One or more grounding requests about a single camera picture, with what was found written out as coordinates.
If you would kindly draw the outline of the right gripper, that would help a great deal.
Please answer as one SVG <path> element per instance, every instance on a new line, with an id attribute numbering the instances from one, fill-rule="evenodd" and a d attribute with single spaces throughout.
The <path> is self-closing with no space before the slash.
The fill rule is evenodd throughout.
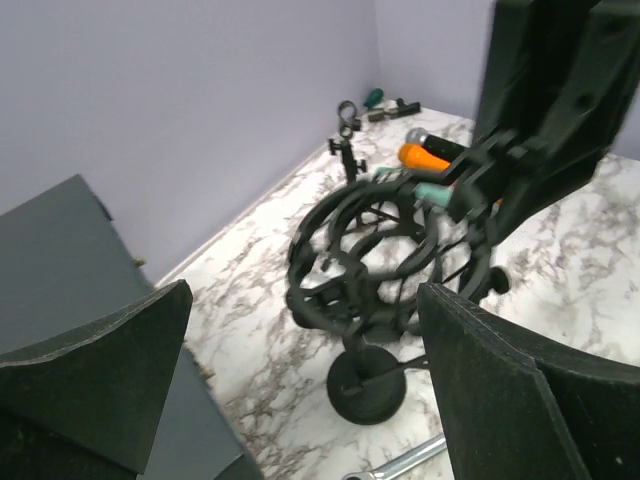
<path id="1" fill-rule="evenodd" d="M 592 179 L 638 84 L 638 2 L 495 3 L 472 143 L 497 241 Z"/>

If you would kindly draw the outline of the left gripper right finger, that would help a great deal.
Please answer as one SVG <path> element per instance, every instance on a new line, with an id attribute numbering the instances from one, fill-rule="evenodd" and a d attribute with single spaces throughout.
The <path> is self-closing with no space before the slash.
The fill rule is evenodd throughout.
<path id="1" fill-rule="evenodd" d="M 420 286 L 418 312 L 455 478 L 638 478 L 638 367 L 436 284 Z"/>

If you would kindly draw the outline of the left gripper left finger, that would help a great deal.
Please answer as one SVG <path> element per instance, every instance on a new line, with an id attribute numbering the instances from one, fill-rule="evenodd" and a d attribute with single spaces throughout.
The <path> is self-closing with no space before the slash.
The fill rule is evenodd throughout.
<path id="1" fill-rule="evenodd" d="M 1 357 L 4 479 L 134 479 L 148 464 L 193 296 L 176 281 Z"/>

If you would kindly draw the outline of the black microphone silver grille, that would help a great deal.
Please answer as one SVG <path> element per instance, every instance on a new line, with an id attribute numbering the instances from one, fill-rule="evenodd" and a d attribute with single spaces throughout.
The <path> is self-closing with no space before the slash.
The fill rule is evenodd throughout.
<path id="1" fill-rule="evenodd" d="M 409 130 L 405 136 L 405 142 L 419 145 L 432 155 L 448 162 L 453 162 L 466 150 L 465 146 L 433 135 L 423 127 Z"/>

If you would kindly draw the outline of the orange toy microphone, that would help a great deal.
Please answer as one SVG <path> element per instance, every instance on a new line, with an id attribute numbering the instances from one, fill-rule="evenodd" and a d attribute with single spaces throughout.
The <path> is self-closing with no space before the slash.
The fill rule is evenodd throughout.
<path id="1" fill-rule="evenodd" d="M 417 184 L 432 183 L 447 186 L 451 188 L 452 193 L 456 181 L 462 175 L 460 168 L 451 175 L 446 174 L 451 162 L 432 155 L 419 145 L 405 143 L 398 151 L 398 159 L 412 174 L 419 173 L 421 181 Z"/>

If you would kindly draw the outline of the mint green toy microphone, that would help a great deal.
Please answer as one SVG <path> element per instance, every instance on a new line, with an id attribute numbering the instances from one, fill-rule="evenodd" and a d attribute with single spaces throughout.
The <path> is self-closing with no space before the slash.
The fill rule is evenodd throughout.
<path id="1" fill-rule="evenodd" d="M 399 167 L 377 167 L 372 175 L 375 182 L 388 182 L 395 180 L 405 172 Z M 450 187 L 436 185 L 432 183 L 419 183 L 414 189 L 415 196 L 422 200 L 428 200 L 432 204 L 445 209 L 451 199 L 452 190 Z"/>

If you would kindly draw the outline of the black tripod clip stand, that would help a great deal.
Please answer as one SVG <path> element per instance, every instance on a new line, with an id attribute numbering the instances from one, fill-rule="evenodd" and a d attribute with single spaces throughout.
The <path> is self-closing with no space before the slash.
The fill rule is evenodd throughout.
<path id="1" fill-rule="evenodd" d="M 340 155 L 348 184 L 355 182 L 358 175 L 368 171 L 366 160 L 357 160 L 354 156 L 351 140 L 361 131 L 362 122 L 356 105 L 350 100 L 342 101 L 337 107 L 338 136 L 328 139 L 331 156 Z"/>

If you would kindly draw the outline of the black tripod shock-mount stand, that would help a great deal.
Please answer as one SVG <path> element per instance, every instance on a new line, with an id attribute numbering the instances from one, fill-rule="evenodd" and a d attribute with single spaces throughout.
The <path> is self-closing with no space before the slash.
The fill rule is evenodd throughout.
<path id="1" fill-rule="evenodd" d="M 406 179 L 405 172 L 388 182 L 356 180 L 332 192 L 303 219 L 289 247 L 287 275 L 294 273 L 303 288 L 364 271 L 383 307 L 400 306 L 395 325 L 381 323 L 365 335 L 375 342 L 418 335 L 412 319 L 416 296 L 405 291 L 417 275 L 433 283 L 457 279 L 459 294 L 474 302 L 490 291 L 510 289 L 507 273 L 491 263 L 495 243 L 486 218 L 466 220 L 467 231 L 458 241 L 468 245 L 470 257 L 445 274 L 443 257 L 457 245 L 441 244 L 439 219 L 452 213 L 451 199 L 443 209 L 417 198 L 418 181 Z"/>

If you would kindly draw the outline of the black round-base shock-mount stand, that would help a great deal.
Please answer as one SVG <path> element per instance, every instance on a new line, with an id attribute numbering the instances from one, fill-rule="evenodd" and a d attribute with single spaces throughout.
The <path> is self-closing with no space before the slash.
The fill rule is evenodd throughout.
<path id="1" fill-rule="evenodd" d="M 376 425 L 390 419 L 404 402 L 407 369 L 426 370 L 426 355 L 405 362 L 365 335 L 381 323 L 395 325 L 398 304 L 383 307 L 377 286 L 364 271 L 343 274 L 305 289 L 294 273 L 287 275 L 286 302 L 294 318 L 308 329 L 339 337 L 344 351 L 327 374 L 327 394 L 334 410 L 357 425 Z"/>

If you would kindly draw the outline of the silver ratchet wrench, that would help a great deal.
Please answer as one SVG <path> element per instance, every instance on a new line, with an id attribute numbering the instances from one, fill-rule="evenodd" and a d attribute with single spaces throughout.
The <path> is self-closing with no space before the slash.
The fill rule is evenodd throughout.
<path id="1" fill-rule="evenodd" d="M 348 473 L 343 477 L 343 480 L 395 479 L 434 458 L 446 449 L 446 438 L 444 434 L 441 433 L 400 456 L 388 460 L 377 468 L 368 471 Z"/>

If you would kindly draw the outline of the dark rack-mount equipment case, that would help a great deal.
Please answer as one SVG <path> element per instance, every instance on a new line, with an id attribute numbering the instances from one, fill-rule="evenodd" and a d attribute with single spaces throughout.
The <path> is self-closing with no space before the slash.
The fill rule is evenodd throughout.
<path id="1" fill-rule="evenodd" d="M 134 264 L 81 176 L 1 218 L 1 357 L 161 288 L 152 287 Z M 182 343 L 148 464 L 134 479 L 260 477 Z"/>

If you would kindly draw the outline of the green-handled screwdriver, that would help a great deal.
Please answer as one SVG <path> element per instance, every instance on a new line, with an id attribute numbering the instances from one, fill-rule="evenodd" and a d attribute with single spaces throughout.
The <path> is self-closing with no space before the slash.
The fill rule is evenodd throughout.
<path id="1" fill-rule="evenodd" d="M 375 88 L 368 93 L 365 101 L 363 102 L 363 106 L 367 110 L 371 110 L 371 109 L 375 109 L 383 101 L 384 101 L 384 91 L 381 88 Z"/>

